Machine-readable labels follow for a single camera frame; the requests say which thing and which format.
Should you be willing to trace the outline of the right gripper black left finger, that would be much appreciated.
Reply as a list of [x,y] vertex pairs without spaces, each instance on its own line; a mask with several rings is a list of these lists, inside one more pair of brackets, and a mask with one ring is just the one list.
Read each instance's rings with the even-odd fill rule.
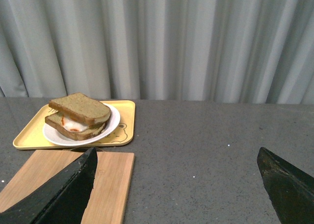
[[0,214],[2,224],[79,224],[94,187],[97,151],[90,148],[30,195]]

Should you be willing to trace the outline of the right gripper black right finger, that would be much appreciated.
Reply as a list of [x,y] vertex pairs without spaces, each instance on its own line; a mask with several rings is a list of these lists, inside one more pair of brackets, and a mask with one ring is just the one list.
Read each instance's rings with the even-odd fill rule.
[[257,164],[263,185],[282,224],[314,222],[314,178],[265,147]]

